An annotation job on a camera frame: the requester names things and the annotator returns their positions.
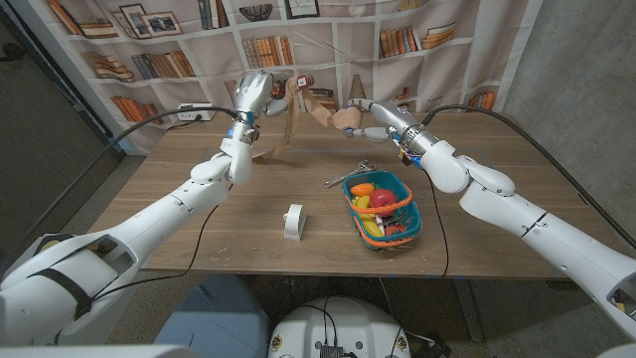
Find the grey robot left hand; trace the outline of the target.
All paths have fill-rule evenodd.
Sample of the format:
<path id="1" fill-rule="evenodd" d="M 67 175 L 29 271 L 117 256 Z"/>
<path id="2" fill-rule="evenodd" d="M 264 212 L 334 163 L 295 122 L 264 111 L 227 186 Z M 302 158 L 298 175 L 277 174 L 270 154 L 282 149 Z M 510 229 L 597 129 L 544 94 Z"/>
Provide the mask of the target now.
<path id="1" fill-rule="evenodd" d="M 247 73 L 234 91 L 238 120 L 253 123 L 262 113 L 268 117 L 284 113 L 288 108 L 287 100 L 284 97 L 274 99 L 272 96 L 274 84 L 281 80 L 280 74 L 266 71 Z"/>

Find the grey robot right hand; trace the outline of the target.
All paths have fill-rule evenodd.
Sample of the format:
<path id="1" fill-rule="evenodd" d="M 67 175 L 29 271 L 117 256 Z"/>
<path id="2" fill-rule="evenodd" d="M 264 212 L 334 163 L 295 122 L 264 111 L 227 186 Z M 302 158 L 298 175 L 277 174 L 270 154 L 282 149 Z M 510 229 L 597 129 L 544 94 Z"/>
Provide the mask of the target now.
<path id="1" fill-rule="evenodd" d="M 368 111 L 376 121 L 385 126 L 384 129 L 380 127 L 365 129 L 346 127 L 344 133 L 349 138 L 361 137 L 379 143 L 392 139 L 395 143 L 401 144 L 408 150 L 420 155 L 424 154 L 439 141 L 407 110 L 395 104 L 376 102 L 365 98 L 354 98 L 349 101 L 349 105 Z"/>

